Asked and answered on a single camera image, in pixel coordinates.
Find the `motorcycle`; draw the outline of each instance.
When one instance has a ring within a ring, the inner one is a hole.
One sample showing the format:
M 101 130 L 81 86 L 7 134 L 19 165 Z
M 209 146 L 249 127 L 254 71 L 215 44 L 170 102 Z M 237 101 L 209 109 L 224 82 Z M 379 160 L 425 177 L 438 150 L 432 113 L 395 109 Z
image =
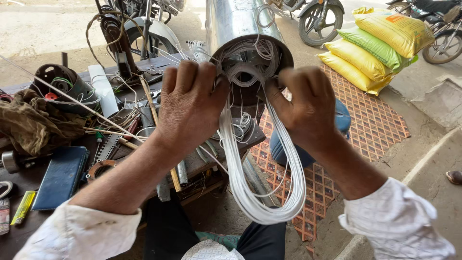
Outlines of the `motorcycle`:
M 342 28 L 345 9 L 339 0 L 268 0 L 269 5 L 272 3 L 289 10 L 291 18 L 293 11 L 306 4 L 297 17 L 298 33 L 306 45 L 319 47 L 330 42 Z
M 158 57 L 159 49 L 169 54 L 179 52 L 180 42 L 166 24 L 172 15 L 176 16 L 183 11 L 186 0 L 105 0 L 105 2 L 114 10 L 122 10 L 135 21 L 125 22 L 124 29 L 128 34 L 132 53 L 139 55 L 141 60 Z M 169 16 L 162 21 L 165 12 Z M 147 50 L 142 44 L 138 27 L 147 39 Z
M 394 10 L 403 15 L 425 21 L 432 30 L 435 41 L 423 48 L 422 56 L 430 64 L 444 64 L 456 59 L 462 54 L 462 12 L 450 23 L 443 20 L 441 12 L 427 12 L 416 6 L 419 0 L 394 0 L 387 5 L 389 10 Z M 435 2 L 434 8 L 444 1 Z

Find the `orange patterned mat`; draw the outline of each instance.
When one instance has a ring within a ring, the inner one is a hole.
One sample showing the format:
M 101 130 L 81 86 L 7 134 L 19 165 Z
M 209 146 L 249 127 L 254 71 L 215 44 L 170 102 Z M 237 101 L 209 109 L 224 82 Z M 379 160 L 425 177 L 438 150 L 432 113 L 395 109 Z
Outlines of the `orange patterned mat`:
M 374 95 L 366 95 L 340 74 L 327 65 L 320 66 L 332 83 L 335 96 L 346 105 L 351 115 L 349 143 L 366 160 L 380 159 L 388 149 L 404 138 L 410 137 L 404 118 L 390 106 Z M 284 180 L 284 166 L 277 164 L 269 152 L 269 139 L 273 132 L 273 122 L 265 110 L 260 128 L 266 140 L 250 150 L 261 171 L 268 174 L 267 181 L 275 188 L 281 181 L 283 184 L 275 192 L 281 204 L 284 204 L 290 187 L 290 171 Z M 316 239 L 316 223 L 325 218 L 329 205 L 340 194 L 338 186 L 329 177 L 328 172 L 317 162 L 304 169 L 307 195 L 302 212 L 292 219 L 297 232 L 303 241 L 308 241 L 306 249 L 314 255 L 313 242 Z

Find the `black trousers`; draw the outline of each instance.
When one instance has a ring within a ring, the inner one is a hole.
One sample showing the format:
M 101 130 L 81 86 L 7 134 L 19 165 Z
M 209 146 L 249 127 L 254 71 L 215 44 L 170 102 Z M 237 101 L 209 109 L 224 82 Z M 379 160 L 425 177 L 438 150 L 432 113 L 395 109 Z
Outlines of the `black trousers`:
M 180 260 L 200 242 L 173 189 L 170 197 L 167 202 L 158 198 L 147 202 L 144 260 Z M 236 250 L 245 260 L 282 260 L 285 243 L 285 222 L 269 226 L 252 222 L 239 239 Z

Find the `blue wallet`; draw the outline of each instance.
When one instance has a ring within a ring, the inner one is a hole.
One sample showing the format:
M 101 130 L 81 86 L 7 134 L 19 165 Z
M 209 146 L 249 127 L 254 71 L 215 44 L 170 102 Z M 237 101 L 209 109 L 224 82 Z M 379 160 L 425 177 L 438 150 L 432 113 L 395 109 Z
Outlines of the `blue wallet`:
M 31 210 L 54 210 L 70 199 L 88 155 L 89 151 L 83 146 L 56 148 Z

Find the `red cap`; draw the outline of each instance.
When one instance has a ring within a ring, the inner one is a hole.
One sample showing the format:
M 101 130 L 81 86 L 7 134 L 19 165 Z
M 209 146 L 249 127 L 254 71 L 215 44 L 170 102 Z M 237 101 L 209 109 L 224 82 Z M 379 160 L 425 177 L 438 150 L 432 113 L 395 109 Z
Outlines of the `red cap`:
M 58 96 L 55 93 L 48 92 L 48 94 L 45 95 L 45 98 L 52 100 L 52 99 L 57 99 Z

